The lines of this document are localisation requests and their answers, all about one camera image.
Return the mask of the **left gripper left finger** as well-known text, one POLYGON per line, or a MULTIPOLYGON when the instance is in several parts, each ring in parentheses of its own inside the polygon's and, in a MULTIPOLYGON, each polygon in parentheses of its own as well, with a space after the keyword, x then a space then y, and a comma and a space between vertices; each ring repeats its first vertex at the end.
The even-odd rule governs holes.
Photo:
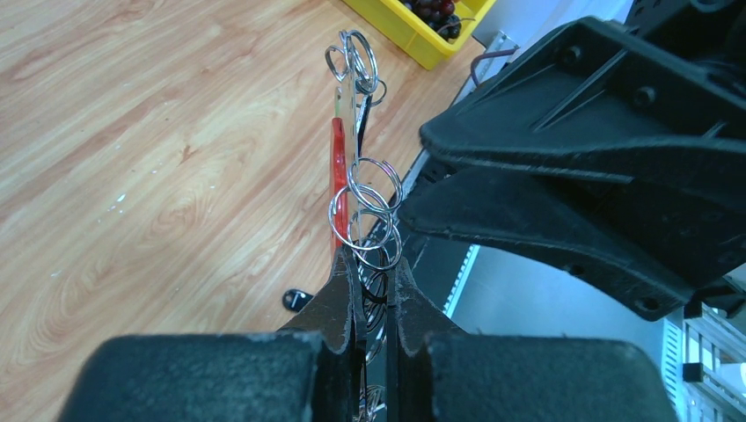
POLYGON ((61 421, 350 421, 364 362, 362 288, 351 250, 272 332, 127 335, 83 365, 61 421))

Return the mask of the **yellow plastic fruit bin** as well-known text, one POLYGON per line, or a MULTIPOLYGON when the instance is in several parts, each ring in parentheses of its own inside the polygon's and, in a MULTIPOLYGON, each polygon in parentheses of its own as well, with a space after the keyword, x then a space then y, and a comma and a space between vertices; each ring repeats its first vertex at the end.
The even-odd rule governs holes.
POLYGON ((422 68, 431 70, 461 50, 495 0, 458 1, 455 13, 464 23, 455 40, 444 40, 399 1, 344 0, 344 3, 422 68))

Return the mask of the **red handled metal key organizer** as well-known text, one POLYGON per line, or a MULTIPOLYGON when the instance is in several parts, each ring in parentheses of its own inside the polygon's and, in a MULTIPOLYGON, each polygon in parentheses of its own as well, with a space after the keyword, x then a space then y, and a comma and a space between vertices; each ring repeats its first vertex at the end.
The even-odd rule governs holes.
POLYGON ((386 270, 401 253, 401 239, 393 226, 394 205, 362 179, 361 169, 368 164, 382 171, 396 193, 401 192, 401 181, 390 164, 362 153, 370 113, 387 93, 375 53, 358 30, 342 30, 339 38, 339 44, 325 51, 326 65, 338 82, 330 147, 328 220, 333 246, 351 250, 354 271, 361 283, 362 314, 368 335, 363 363, 369 365, 384 348, 386 270))

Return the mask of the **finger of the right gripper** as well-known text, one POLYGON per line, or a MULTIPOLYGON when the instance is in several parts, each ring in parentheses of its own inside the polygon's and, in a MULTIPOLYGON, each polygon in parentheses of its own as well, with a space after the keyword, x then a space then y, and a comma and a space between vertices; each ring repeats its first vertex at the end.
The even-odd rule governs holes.
POLYGON ((565 271, 648 321, 704 303, 733 317, 745 291, 745 210, 653 184, 605 184, 472 167, 417 186, 411 230, 565 271))
POLYGON ((743 186, 745 100, 596 18, 547 34, 421 127, 445 161, 668 186, 743 186))

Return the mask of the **purple grape bunch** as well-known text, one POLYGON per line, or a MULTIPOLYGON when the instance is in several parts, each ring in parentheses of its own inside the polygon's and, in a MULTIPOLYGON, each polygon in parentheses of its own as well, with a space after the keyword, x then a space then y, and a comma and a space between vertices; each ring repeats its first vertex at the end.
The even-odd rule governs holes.
POLYGON ((442 39, 455 40, 461 34, 462 19, 456 14, 457 1, 453 0, 400 0, 442 39))

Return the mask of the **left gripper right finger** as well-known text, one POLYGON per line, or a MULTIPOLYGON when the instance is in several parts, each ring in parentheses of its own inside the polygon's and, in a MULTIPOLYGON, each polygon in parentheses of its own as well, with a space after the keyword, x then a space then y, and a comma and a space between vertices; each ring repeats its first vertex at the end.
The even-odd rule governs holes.
POLYGON ((406 260, 389 274, 391 421, 674 421, 655 364, 598 338, 470 334, 418 288, 406 260))

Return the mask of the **key with black tag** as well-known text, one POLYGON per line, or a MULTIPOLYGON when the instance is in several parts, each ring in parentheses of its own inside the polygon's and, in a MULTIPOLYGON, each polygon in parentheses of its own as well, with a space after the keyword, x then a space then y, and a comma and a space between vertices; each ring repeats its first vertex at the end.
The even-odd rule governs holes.
POLYGON ((300 312, 312 299, 314 295, 304 292, 303 290, 291 288, 287 290, 282 296, 282 306, 284 309, 298 313, 300 312))

